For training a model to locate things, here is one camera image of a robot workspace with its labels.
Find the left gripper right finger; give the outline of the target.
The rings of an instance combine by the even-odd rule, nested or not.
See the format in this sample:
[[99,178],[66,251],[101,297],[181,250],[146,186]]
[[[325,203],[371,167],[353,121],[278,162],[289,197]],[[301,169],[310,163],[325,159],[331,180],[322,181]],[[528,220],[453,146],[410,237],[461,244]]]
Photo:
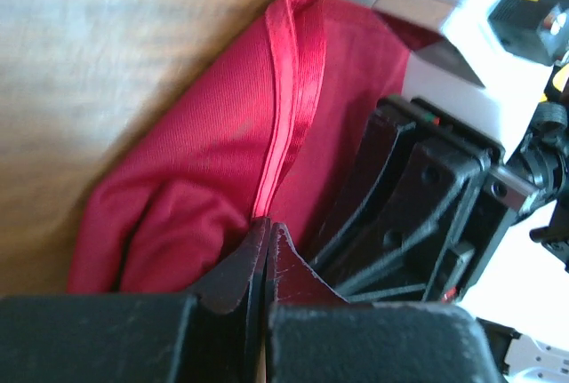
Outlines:
[[482,326],[445,303],[349,304],[276,223],[266,279],[269,382],[501,382]]

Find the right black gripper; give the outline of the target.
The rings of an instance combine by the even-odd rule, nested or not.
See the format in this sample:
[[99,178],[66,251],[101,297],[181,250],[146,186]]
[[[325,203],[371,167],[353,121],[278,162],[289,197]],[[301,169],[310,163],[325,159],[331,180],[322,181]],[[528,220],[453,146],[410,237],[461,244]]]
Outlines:
[[507,231],[568,193],[568,114],[540,103],[514,154],[421,98],[381,99],[306,251],[352,303],[451,301]]

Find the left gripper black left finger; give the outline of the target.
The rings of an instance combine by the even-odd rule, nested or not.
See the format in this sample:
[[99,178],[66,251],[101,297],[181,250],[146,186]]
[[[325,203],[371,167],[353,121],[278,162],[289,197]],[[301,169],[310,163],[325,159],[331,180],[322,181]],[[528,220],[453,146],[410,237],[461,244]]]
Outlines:
[[270,233],[257,220],[184,291],[3,298],[2,381],[255,381]]

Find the red cloth napkin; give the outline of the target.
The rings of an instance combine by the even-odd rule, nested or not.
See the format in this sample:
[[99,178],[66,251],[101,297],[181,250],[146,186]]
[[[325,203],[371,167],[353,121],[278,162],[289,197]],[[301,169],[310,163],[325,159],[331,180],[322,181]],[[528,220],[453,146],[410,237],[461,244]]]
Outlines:
[[377,101],[439,35],[347,0],[276,0],[94,189],[68,292],[179,291],[284,223],[311,242]]

